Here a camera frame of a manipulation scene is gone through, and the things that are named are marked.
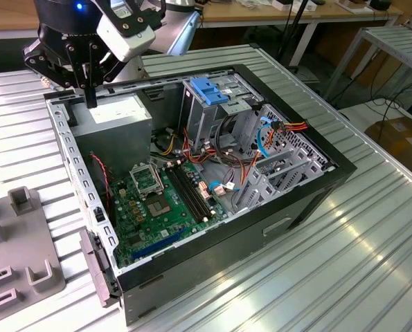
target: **yellow wire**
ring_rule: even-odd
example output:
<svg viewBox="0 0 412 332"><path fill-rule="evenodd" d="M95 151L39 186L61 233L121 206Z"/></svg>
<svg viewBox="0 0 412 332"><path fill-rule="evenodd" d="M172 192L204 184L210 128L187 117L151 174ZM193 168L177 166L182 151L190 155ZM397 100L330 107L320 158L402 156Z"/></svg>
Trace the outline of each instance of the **yellow wire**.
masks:
<svg viewBox="0 0 412 332"><path fill-rule="evenodd" d="M167 156L170 152L172 152L173 149L173 142L175 140L175 136L176 135L172 135L172 140L170 141L170 145L167 148L167 150L165 150L163 153L161 153L162 156Z"/></svg>
<svg viewBox="0 0 412 332"><path fill-rule="evenodd" d="M292 125L292 126L298 126L298 125L303 125L303 124L305 124L305 122L300 122L300 123L286 123L285 122L285 125Z"/></svg>

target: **blue drive bay latch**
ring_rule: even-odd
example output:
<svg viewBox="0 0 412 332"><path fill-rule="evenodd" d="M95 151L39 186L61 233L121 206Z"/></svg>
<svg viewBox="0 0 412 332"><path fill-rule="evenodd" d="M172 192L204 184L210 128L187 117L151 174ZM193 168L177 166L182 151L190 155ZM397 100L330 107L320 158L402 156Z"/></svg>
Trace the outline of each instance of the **blue drive bay latch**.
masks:
<svg viewBox="0 0 412 332"><path fill-rule="evenodd" d="M190 80L193 88L204 98L207 105L216 105L228 102L229 97L223 95L221 91L207 77L193 78Z"/></svg>

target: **ram slot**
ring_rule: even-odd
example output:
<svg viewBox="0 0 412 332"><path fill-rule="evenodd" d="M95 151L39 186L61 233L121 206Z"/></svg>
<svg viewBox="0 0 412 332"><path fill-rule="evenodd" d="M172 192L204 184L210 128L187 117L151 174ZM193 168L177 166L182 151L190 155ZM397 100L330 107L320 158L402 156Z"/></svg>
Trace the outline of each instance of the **ram slot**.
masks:
<svg viewBox="0 0 412 332"><path fill-rule="evenodd" d="M180 169L167 172L170 182L174 185L183 202L187 205L196 222L202 222L205 216L211 216L208 206L202 197L190 184L187 176Z"/></svg>
<svg viewBox="0 0 412 332"><path fill-rule="evenodd" d="M192 198L195 200L197 207L200 209L201 213L207 217L211 217L211 211L204 201L204 199L201 197L199 192L193 187L193 185L190 183L189 178L187 177L186 173L183 172L181 168L176 169L175 174L177 175L178 179L185 185L185 188L187 189L188 192L192 195Z"/></svg>

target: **motherboard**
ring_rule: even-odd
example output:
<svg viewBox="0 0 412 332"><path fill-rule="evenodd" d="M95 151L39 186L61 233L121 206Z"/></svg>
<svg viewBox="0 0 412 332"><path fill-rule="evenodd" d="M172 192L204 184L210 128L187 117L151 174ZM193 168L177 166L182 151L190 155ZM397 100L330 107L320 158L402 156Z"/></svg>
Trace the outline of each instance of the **motherboard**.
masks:
<svg viewBox="0 0 412 332"><path fill-rule="evenodd" d="M119 268L229 215L212 194L201 190L204 182L190 162L158 169L143 165L130 173L131 176L111 184Z"/></svg>

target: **blue cable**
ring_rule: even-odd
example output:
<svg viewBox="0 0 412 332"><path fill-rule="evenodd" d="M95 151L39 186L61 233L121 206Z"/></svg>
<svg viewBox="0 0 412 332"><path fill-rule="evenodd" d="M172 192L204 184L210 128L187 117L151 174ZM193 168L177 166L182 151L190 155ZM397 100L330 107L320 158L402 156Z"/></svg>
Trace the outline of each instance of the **blue cable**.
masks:
<svg viewBox="0 0 412 332"><path fill-rule="evenodd" d="M267 117L265 117L265 116L262 116L262 117L260 118L260 120L266 121L266 122L268 122L268 123L272 122L272 120L270 120L269 118L267 118Z"/></svg>
<svg viewBox="0 0 412 332"><path fill-rule="evenodd" d="M258 133L256 134L256 144L258 145L258 150L260 150L262 155L264 157L268 157L269 154L266 152L266 150L264 149L264 147L261 144L261 130L265 127L270 127L270 123L267 123L264 126L262 126L261 128L259 128Z"/></svg>
<svg viewBox="0 0 412 332"><path fill-rule="evenodd" d="M212 191L213 187L215 187L216 185L221 185L221 183L220 183L219 181L212 182L212 183L208 186L208 189L209 189L210 191Z"/></svg>

